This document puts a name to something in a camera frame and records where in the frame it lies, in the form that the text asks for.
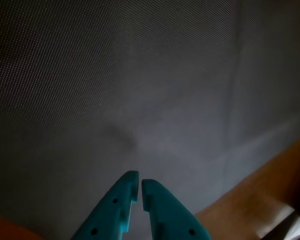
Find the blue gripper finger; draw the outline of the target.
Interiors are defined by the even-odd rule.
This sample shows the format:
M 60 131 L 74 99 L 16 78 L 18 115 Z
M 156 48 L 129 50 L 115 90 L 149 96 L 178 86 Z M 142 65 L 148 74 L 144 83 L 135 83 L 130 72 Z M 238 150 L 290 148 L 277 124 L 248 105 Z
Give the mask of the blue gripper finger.
M 131 206 L 138 200 L 139 172 L 123 174 L 73 235 L 73 240 L 121 240 L 129 231 Z
M 141 181 L 143 210 L 149 213 L 154 240 L 210 240 L 197 218 L 161 183 Z

